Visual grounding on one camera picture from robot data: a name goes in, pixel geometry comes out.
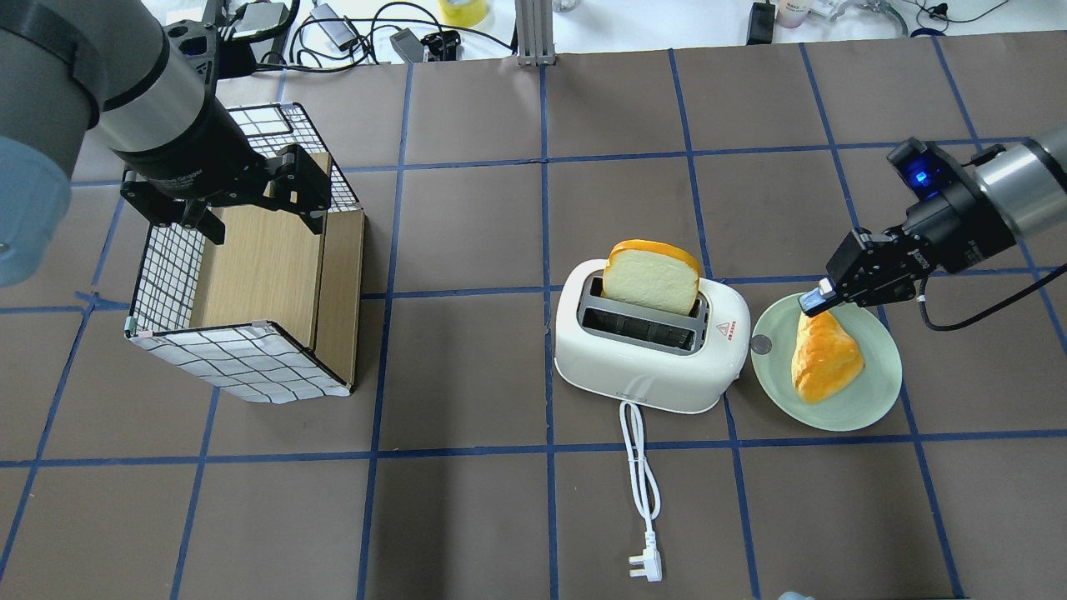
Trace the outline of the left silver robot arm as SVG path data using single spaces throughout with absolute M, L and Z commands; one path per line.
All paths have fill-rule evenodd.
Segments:
M 232 40 L 220 2 L 201 22 L 159 23 L 140 1 L 4 1 L 1 27 L 3 286 L 39 269 L 93 129 L 133 175 L 121 194 L 154 227 L 222 244 L 213 209 L 252 205 L 323 231 L 328 172 L 296 144 L 264 157 L 217 99 L 218 80 L 259 70 L 257 35 Z

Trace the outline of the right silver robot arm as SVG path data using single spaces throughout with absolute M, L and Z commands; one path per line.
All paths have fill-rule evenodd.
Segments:
M 934 271 L 960 273 L 1064 221 L 1064 125 L 966 163 L 913 137 L 887 160 L 917 202 L 895 227 L 844 237 L 817 288 L 798 300 L 809 318 L 843 303 L 922 299 Z

